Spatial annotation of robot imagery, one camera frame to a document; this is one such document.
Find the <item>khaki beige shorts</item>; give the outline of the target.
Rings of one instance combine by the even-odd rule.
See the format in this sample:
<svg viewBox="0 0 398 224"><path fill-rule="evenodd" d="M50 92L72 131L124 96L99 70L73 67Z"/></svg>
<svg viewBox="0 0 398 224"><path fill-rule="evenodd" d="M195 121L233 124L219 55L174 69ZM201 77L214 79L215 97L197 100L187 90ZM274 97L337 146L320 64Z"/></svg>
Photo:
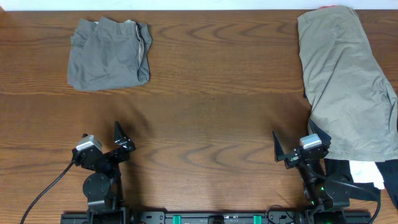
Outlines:
<svg viewBox="0 0 398 224"><path fill-rule="evenodd" d="M327 158L397 159L397 95L357 13L332 6L306 12L297 22L310 118L331 136Z"/></svg>

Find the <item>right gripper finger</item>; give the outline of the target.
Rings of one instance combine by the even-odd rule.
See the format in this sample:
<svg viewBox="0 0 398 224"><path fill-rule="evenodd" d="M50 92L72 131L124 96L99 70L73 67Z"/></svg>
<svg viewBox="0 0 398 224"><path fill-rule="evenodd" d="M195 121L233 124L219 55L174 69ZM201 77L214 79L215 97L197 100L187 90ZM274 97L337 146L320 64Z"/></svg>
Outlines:
<svg viewBox="0 0 398 224"><path fill-rule="evenodd" d="M285 154L280 144L279 138L277 137L275 131L272 132L274 138L274 159L276 162L283 161L285 159Z"/></svg>
<svg viewBox="0 0 398 224"><path fill-rule="evenodd" d="M331 137L326 132L324 132L321 128L319 128L315 124L314 121L309 119L308 120L308 126L309 126L309 131L308 132L310 134L317 134L324 146L329 146L331 144Z"/></svg>

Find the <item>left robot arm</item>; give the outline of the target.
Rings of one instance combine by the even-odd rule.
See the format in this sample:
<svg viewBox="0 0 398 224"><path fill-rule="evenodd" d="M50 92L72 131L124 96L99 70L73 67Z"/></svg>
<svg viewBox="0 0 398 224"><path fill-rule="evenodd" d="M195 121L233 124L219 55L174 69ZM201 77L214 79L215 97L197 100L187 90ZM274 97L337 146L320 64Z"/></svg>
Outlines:
<svg viewBox="0 0 398 224"><path fill-rule="evenodd" d="M93 213L116 210L124 203L119 164L129 160L136 147L119 121L114 122L114 142L118 148L103 152L102 144L93 135L84 134L72 150L72 162L94 172L83 183L83 193Z"/></svg>

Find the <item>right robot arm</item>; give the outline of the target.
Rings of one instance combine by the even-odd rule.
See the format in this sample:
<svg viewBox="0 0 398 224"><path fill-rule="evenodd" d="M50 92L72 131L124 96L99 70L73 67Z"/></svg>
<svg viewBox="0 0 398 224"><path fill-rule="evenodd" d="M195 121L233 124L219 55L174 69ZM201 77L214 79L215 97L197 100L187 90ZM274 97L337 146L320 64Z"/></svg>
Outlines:
<svg viewBox="0 0 398 224"><path fill-rule="evenodd" d="M293 152L283 151L279 138L273 132L275 161L284 162L286 169L296 168L303 181L305 197L311 202L309 215L349 207L348 179L340 174L326 175L320 160L328 155L331 136L309 121L311 134L300 139Z"/></svg>

